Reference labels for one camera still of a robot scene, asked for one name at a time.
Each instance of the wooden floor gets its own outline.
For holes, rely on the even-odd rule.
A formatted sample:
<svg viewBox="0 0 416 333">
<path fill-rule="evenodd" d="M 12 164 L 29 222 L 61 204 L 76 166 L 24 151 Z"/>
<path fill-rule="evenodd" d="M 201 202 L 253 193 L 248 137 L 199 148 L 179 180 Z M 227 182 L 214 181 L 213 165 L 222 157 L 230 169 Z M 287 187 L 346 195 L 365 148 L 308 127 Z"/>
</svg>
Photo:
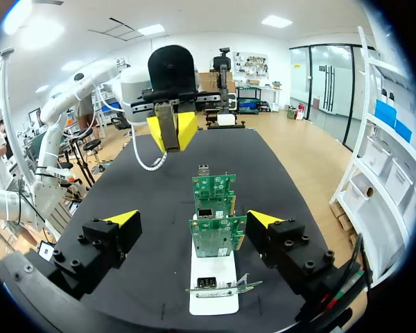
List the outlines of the wooden floor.
<svg viewBox="0 0 416 333">
<path fill-rule="evenodd" d="M 351 256 L 352 245 L 331 212 L 328 202 L 343 176 L 351 152 L 312 123 L 287 119 L 286 111 L 259 115 L 242 114 L 238 120 L 245 121 L 248 128 L 255 128 L 271 147 L 304 197 L 328 247 L 335 251 L 335 265 L 344 264 Z M 198 125 L 206 128 L 204 116 L 198 115 Z M 106 138 L 102 140 L 103 150 L 98 155 L 102 160 L 111 160 L 130 138 L 123 137 L 128 130 L 117 131 L 108 126 L 105 131 Z M 138 129 L 136 135 L 148 133 L 149 129 L 143 127 Z M 87 159 L 91 166 L 95 165 L 94 157 Z M 74 167 L 74 171 L 81 177 L 81 171 L 77 166 Z M 0 252 L 3 253 L 3 244 L 0 245 Z M 14 247 L 26 252 L 31 246 L 23 239 L 18 239 Z M 354 316 L 347 326 L 363 313 L 366 302 L 365 293 L 355 299 L 352 303 Z"/>
</svg>

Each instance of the black table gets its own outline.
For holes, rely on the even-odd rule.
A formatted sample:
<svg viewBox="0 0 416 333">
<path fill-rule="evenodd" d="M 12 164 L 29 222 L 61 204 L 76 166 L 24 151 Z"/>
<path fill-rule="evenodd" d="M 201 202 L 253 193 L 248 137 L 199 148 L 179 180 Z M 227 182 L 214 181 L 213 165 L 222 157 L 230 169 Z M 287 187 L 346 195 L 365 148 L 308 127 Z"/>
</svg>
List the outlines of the black table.
<svg viewBox="0 0 416 333">
<path fill-rule="evenodd" d="M 153 138 L 138 137 L 142 160 L 151 165 L 159 156 Z M 245 238 L 235 253 L 238 278 L 250 273 L 249 282 L 263 280 L 256 289 L 239 296 L 239 311 L 224 316 L 189 313 L 191 233 L 194 213 L 191 177 L 198 165 L 208 164 L 210 174 L 236 174 L 237 214 L 256 210 L 306 225 L 311 241 L 324 239 L 301 194 L 280 161 L 260 135 L 251 129 L 198 131 L 185 152 L 171 153 L 162 168 L 143 170 L 128 144 L 92 187 L 59 240 L 76 241 L 84 222 L 138 209 L 143 234 L 119 270 L 105 276 L 87 306 L 126 321 L 155 327 L 237 332 L 274 332 L 292 325 L 304 303 L 276 270 L 267 269 Z"/>
</svg>

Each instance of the black bolt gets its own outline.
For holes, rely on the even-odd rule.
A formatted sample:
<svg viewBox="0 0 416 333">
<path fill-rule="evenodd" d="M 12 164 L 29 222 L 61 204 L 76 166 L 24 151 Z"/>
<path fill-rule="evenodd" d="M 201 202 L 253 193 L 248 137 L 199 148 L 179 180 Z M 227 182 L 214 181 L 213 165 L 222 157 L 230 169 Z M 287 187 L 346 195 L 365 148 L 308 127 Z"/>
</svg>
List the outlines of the black bolt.
<svg viewBox="0 0 416 333">
<path fill-rule="evenodd" d="M 102 241 L 100 239 L 97 239 L 96 241 L 92 242 L 92 245 L 95 248 L 102 248 Z"/>
<path fill-rule="evenodd" d="M 306 271 L 307 273 L 313 272 L 314 268 L 315 268 L 315 264 L 313 260 L 306 261 L 303 267 L 304 271 Z"/>
<path fill-rule="evenodd" d="M 71 265 L 72 269 L 75 271 L 78 271 L 82 268 L 82 263 L 78 259 L 71 260 L 69 264 Z"/>
<path fill-rule="evenodd" d="M 287 250 L 287 251 L 291 250 L 291 249 L 293 248 L 293 245 L 294 245 L 294 243 L 293 243 L 293 241 L 291 241 L 290 239 L 287 239 L 287 240 L 284 242 L 284 248 L 285 248 L 285 250 Z"/>
<path fill-rule="evenodd" d="M 64 261 L 63 253 L 60 250 L 54 250 L 53 256 L 54 256 L 54 259 L 57 260 L 58 262 Z"/>
<path fill-rule="evenodd" d="M 310 242 L 310 238 L 308 237 L 308 235 L 307 235 L 307 234 L 305 234 L 304 236 L 302 236 L 302 238 L 301 238 L 301 243 L 302 243 L 302 244 L 306 245 L 306 244 L 308 244 L 309 242 Z"/>
<path fill-rule="evenodd" d="M 82 235 L 82 234 L 80 234 L 80 235 L 77 236 L 77 240 L 81 244 L 87 243 L 87 238 L 84 235 Z"/>
<path fill-rule="evenodd" d="M 326 262 L 332 262 L 334 261 L 334 251 L 328 250 L 324 253 L 324 261 Z"/>
</svg>

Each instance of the glass door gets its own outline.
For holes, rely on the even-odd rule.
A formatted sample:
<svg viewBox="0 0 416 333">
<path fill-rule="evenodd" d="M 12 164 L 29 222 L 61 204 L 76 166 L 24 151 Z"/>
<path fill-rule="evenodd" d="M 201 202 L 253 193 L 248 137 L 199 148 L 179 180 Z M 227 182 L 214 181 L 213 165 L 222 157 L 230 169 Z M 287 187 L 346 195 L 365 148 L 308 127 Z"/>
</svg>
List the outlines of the glass door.
<svg viewBox="0 0 416 333">
<path fill-rule="evenodd" d="M 312 46 L 311 59 L 313 82 L 309 119 L 344 143 L 353 92 L 350 46 Z"/>
<path fill-rule="evenodd" d="M 291 54 L 291 92 L 290 105 L 297 107 L 299 103 L 305 105 L 307 117 L 310 93 L 310 57 L 309 48 L 300 47 L 290 50 Z"/>
</svg>

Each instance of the green circuit board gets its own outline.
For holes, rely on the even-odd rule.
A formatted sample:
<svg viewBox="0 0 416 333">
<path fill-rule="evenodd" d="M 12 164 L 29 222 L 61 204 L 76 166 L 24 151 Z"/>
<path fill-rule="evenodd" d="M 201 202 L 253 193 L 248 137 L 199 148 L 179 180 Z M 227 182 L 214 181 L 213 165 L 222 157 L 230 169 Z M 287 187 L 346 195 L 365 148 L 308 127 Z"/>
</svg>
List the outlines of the green circuit board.
<svg viewBox="0 0 416 333">
<path fill-rule="evenodd" d="M 238 250 L 245 237 L 247 217 L 190 220 L 198 257 L 225 257 Z"/>
<path fill-rule="evenodd" d="M 236 175 L 193 177 L 198 219 L 223 219 L 234 215 L 236 196 L 229 189 Z"/>
</svg>

